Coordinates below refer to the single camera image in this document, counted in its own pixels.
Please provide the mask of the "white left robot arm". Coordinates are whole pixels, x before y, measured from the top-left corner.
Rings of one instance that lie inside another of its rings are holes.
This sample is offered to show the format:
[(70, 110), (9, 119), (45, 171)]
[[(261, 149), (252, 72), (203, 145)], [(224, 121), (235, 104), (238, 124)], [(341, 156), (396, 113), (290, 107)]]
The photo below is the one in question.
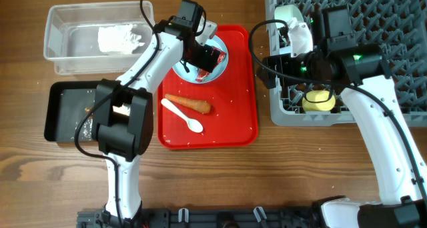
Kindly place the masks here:
[(104, 79), (95, 90), (92, 138), (98, 158), (107, 164), (108, 202), (101, 223), (110, 227), (143, 227), (137, 175), (141, 155), (153, 135), (153, 93), (180, 61), (207, 72), (220, 52), (198, 41), (206, 27), (204, 8), (183, 0), (178, 14), (152, 26), (153, 42), (117, 80)]

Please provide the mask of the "white plastic spoon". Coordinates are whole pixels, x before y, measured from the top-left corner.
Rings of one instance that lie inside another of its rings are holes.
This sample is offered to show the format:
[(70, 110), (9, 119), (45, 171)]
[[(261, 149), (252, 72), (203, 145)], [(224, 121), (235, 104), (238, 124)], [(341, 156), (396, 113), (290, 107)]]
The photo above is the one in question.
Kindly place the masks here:
[(188, 116), (186, 116), (170, 100), (163, 98), (161, 100), (161, 104), (165, 108), (169, 109), (172, 113), (175, 113), (178, 117), (182, 118), (186, 122), (190, 131), (193, 131), (194, 133), (201, 133), (203, 131), (203, 126), (198, 120), (191, 119)]

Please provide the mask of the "mint green bowl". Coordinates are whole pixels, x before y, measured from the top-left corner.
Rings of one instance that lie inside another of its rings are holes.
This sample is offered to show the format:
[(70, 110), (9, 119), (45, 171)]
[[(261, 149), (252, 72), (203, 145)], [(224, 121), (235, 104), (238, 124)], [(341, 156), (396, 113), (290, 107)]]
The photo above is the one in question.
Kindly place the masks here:
[(275, 8), (274, 19), (287, 23), (288, 29), (306, 27), (301, 11), (295, 5), (283, 5)]

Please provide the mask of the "white napkin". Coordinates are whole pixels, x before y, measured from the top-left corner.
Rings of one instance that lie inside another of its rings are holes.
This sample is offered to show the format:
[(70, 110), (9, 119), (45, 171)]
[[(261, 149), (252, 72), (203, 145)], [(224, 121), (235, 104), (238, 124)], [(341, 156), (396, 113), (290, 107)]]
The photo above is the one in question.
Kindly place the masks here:
[(142, 36), (133, 32), (135, 25), (114, 25), (100, 27), (97, 33), (99, 50), (108, 55), (131, 55), (145, 45)]

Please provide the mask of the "red snack wrapper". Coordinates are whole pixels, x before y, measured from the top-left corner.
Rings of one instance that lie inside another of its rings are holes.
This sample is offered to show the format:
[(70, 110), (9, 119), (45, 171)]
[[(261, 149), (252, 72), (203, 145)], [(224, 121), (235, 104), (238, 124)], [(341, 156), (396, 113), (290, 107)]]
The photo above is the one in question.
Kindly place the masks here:
[(199, 83), (204, 82), (215, 71), (216, 67), (226, 58), (227, 54), (217, 47), (210, 47), (207, 50), (207, 62), (197, 68), (195, 80)]

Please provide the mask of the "yellow plastic cup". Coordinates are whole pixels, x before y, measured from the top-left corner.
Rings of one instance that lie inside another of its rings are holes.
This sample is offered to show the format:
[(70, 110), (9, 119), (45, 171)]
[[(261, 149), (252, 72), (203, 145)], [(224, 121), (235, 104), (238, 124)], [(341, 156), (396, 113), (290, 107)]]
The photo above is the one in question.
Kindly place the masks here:
[(309, 91), (302, 100), (304, 111), (331, 111), (336, 105), (336, 98), (328, 90)]

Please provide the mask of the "light blue plate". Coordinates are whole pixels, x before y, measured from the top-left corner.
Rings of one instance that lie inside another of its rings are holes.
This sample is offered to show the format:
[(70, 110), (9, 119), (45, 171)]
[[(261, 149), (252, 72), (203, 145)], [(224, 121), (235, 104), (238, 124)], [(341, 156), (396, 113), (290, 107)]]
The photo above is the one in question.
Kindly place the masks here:
[[(214, 37), (212, 39), (208, 39), (206, 44), (211, 45), (213, 47), (217, 47), (218, 49), (221, 49), (222, 51), (224, 51), (227, 54), (227, 56), (216, 67), (215, 71), (209, 76), (209, 78), (206, 79), (204, 82), (201, 82), (200, 84), (209, 83), (209, 82), (217, 79), (226, 70), (226, 67), (228, 65), (228, 59), (229, 59), (228, 48), (226, 47), (226, 44), (217, 35), (214, 35)], [(172, 67), (172, 69), (175, 72), (175, 74), (178, 75), (183, 80), (190, 82), (190, 83), (199, 83), (195, 80), (195, 78), (197, 76), (197, 67), (190, 65), (190, 64), (187, 64), (186, 66), (189, 70), (189, 73), (186, 72), (186, 70), (183, 66), (183, 61), (176, 63)]]

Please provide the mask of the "orange carrot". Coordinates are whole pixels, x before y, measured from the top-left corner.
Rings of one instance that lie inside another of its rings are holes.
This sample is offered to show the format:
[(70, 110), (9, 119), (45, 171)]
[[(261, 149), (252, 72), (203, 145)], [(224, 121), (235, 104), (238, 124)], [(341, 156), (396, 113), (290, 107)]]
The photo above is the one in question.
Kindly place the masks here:
[(193, 109), (199, 113), (206, 114), (211, 111), (211, 105), (204, 100), (189, 99), (171, 94), (166, 94), (165, 98), (184, 107)]

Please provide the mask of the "white rice pile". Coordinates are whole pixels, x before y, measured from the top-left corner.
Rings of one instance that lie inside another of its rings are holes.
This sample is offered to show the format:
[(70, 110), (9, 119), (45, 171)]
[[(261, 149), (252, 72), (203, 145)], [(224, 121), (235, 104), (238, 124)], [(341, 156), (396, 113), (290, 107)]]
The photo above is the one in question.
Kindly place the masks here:
[(82, 141), (91, 141), (91, 130), (93, 125), (93, 119), (89, 117), (87, 121), (83, 124), (83, 127), (81, 128), (79, 138)]

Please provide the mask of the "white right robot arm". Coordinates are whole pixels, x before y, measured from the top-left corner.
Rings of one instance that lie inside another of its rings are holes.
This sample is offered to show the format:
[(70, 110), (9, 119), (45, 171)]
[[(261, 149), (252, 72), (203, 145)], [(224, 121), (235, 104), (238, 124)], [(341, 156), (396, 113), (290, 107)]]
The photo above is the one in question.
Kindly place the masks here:
[(290, 50), (261, 59), (266, 87), (280, 77), (341, 87), (374, 165), (378, 202), (338, 196), (312, 205), (313, 227), (425, 227), (426, 163), (404, 120), (391, 69), (376, 44), (359, 45), (345, 6), (326, 8), (305, 22), (294, 5), (277, 7), (272, 24)]

